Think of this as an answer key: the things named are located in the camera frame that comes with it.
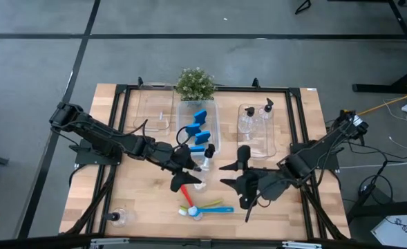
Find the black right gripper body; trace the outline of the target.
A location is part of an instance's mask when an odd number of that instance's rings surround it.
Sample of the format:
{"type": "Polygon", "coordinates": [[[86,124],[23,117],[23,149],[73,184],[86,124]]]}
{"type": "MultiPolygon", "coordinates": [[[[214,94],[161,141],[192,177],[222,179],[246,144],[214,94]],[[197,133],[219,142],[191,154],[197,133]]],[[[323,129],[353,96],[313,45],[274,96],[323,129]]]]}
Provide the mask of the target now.
{"type": "Polygon", "coordinates": [[[237,168],[242,172],[242,175],[237,181],[240,207],[244,210],[248,209],[251,205],[256,205],[254,199],[257,195],[259,180],[274,171],[273,169],[249,167],[248,161],[250,158],[250,146],[240,146],[237,150],[237,168]]]}

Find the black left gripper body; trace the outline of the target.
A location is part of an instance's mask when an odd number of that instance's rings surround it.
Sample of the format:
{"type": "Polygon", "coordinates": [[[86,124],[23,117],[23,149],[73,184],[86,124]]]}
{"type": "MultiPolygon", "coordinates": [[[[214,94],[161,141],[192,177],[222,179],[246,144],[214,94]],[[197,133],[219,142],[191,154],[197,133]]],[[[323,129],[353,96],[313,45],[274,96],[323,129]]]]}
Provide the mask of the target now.
{"type": "Polygon", "coordinates": [[[192,159],[187,145],[174,149],[169,143],[156,143],[154,148],[154,163],[173,173],[181,172],[185,162],[192,159]]]}

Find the red dish brush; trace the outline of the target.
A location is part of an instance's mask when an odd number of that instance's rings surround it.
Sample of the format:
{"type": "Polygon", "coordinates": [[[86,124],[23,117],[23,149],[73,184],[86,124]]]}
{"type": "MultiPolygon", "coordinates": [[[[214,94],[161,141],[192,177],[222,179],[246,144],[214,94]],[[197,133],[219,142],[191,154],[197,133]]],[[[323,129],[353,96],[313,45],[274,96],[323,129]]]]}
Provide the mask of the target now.
{"type": "Polygon", "coordinates": [[[183,193],[184,197],[186,198],[189,208],[187,209],[187,213],[192,216],[195,220],[199,221],[202,219],[202,213],[198,212],[198,208],[194,205],[185,185],[180,187],[181,192],[183,193]]]}

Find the green dish brush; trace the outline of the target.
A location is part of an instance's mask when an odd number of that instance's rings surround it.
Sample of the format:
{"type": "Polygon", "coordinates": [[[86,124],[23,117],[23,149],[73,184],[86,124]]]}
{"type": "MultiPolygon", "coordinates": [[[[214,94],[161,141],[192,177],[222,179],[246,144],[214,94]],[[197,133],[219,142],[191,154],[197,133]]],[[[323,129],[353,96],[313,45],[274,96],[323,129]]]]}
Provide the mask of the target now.
{"type": "MultiPolygon", "coordinates": [[[[223,202],[223,199],[216,199],[215,201],[201,205],[200,208],[212,208],[212,207],[215,207],[215,206],[221,204],[222,202],[223,202]]],[[[188,214],[188,208],[181,205],[180,209],[178,210],[178,213],[181,214],[182,216],[186,216],[188,214]]]]}

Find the blue dish brush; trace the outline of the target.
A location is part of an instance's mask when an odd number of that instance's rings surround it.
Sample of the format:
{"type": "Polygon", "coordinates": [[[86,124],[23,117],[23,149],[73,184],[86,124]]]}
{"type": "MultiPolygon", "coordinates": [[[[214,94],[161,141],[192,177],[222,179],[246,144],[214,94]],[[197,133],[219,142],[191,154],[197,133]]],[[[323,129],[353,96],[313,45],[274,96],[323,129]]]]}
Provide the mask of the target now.
{"type": "Polygon", "coordinates": [[[192,217],[197,217],[203,213],[233,213],[234,208],[229,206],[220,206],[220,207],[190,207],[187,210],[188,214],[192,217]]]}

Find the clear plastic tray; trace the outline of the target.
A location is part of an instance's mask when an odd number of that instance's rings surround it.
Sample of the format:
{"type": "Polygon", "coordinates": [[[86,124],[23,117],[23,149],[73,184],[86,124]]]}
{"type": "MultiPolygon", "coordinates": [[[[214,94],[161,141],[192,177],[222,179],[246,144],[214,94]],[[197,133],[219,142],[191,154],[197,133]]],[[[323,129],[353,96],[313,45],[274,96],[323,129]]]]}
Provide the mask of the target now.
{"type": "Polygon", "coordinates": [[[138,107],[133,121],[139,127],[145,120],[145,134],[151,137],[170,133],[174,101],[172,84],[161,82],[139,83],[138,107]]]}
{"type": "Polygon", "coordinates": [[[238,118],[245,112],[245,108],[254,107],[255,114],[254,116],[257,119],[257,128],[251,133],[241,133],[238,130],[238,121],[237,121],[237,144],[238,147],[242,145],[248,145],[251,149],[251,157],[258,159],[265,159],[275,155],[276,146],[274,142],[274,117],[271,120],[265,121],[262,119],[258,110],[263,105],[254,105],[254,104],[241,104],[238,108],[238,118]]]}

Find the clear plastic bin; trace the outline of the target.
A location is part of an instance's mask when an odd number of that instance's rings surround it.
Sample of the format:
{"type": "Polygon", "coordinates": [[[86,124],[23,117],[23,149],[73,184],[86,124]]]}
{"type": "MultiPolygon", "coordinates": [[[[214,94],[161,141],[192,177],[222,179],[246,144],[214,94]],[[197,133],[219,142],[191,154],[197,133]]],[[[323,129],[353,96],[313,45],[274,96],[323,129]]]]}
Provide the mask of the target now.
{"type": "MultiPolygon", "coordinates": [[[[189,147],[204,146],[205,149],[208,144],[214,144],[216,150],[214,154],[220,151],[221,147],[221,134],[220,134],[220,119],[218,115],[218,105],[214,100],[200,100],[200,101],[181,101],[176,107],[176,129],[179,130],[182,127],[193,124],[193,115],[197,111],[205,109],[207,111],[206,123],[200,126],[201,131],[209,131],[211,137],[209,141],[200,145],[195,145],[195,136],[190,137],[187,141],[189,147]]],[[[188,135],[183,129],[179,135],[178,140],[184,142],[188,138],[188,135]]],[[[202,156],[204,152],[191,153],[193,156],[202,156]]]]}

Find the white-flowered potted plant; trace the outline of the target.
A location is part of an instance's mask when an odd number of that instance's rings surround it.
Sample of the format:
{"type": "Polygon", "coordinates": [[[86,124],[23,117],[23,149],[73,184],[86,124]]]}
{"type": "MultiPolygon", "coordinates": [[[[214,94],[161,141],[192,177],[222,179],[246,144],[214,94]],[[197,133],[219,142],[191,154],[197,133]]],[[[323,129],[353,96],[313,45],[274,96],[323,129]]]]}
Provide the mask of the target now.
{"type": "Polygon", "coordinates": [[[176,84],[181,101],[213,100],[215,90],[213,75],[199,67],[184,68],[176,84]]]}

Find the black floor stand base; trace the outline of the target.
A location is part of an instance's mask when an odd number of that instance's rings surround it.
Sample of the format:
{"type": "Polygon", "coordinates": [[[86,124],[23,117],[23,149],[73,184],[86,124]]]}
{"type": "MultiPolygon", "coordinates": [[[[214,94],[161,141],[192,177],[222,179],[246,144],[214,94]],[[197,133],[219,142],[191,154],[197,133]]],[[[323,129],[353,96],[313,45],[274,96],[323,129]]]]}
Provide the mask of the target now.
{"type": "Polygon", "coordinates": [[[351,224],[355,218],[365,216],[407,215],[407,201],[365,205],[365,202],[375,190],[378,191],[378,189],[372,185],[359,194],[359,198],[346,214],[348,224],[351,224]]]}

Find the white printed board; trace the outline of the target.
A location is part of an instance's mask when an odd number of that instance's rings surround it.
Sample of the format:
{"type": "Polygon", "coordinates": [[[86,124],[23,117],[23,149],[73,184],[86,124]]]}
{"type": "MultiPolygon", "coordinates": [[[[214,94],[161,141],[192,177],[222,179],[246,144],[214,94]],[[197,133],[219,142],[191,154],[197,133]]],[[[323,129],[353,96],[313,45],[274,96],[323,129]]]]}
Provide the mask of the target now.
{"type": "Polygon", "coordinates": [[[386,216],[371,233],[382,245],[407,248],[407,215],[386,216]]]}

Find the black aluminium table frame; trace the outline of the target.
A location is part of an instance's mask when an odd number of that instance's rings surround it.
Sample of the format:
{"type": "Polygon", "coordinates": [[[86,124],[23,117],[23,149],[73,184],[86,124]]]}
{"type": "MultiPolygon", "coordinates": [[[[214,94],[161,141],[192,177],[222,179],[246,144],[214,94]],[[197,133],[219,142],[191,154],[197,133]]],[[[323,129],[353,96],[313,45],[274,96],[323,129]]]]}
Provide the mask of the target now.
{"type": "Polygon", "coordinates": [[[223,199],[235,207],[231,214],[204,214],[197,221],[178,213],[186,203],[179,192],[169,189],[171,175],[146,162],[124,158],[117,167],[111,194],[111,209],[124,208],[136,213],[134,223],[116,228],[107,225],[108,237],[178,239],[181,243],[217,240],[241,244],[251,241],[254,246],[262,242],[280,240],[305,241],[309,238],[303,213],[305,201],[301,192],[287,189],[276,201],[261,201],[248,212],[238,207],[235,191],[220,182],[222,178],[235,178],[236,172],[219,170],[236,159],[237,113],[241,104],[264,104],[266,98],[274,102],[274,137],[276,154],[266,160],[255,160],[254,166],[273,168],[290,150],[293,139],[318,140],[326,133],[325,121],[316,89],[260,88],[251,86],[221,86],[214,94],[218,105],[221,128],[221,149],[214,156],[213,169],[207,189],[197,192],[189,188],[196,205],[223,199]]]}

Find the silver metal bracket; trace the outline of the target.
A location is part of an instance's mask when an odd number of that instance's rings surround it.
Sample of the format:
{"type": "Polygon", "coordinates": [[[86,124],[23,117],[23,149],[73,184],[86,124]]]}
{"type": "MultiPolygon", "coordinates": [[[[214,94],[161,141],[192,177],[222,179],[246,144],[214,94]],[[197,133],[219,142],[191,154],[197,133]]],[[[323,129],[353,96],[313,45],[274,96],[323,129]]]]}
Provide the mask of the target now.
{"type": "Polygon", "coordinates": [[[283,241],[282,248],[285,249],[323,249],[321,244],[299,241],[283,241]]]}
{"type": "Polygon", "coordinates": [[[125,244],[129,241],[129,238],[124,237],[92,239],[88,249],[103,249],[104,246],[125,244]]]}

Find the black desk leg frame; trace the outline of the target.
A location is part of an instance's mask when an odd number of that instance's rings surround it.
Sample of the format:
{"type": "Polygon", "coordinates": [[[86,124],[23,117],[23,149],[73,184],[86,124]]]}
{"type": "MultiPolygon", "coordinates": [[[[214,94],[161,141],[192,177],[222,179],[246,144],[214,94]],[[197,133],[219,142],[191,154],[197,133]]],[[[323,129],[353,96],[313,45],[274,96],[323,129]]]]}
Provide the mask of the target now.
{"type": "MultiPolygon", "coordinates": [[[[402,17],[395,0],[387,0],[401,30],[403,31],[404,39],[407,41],[407,24],[402,17]]],[[[398,80],[389,85],[382,84],[353,84],[352,90],[360,93],[391,93],[391,94],[407,94],[407,73],[398,80]]]]}

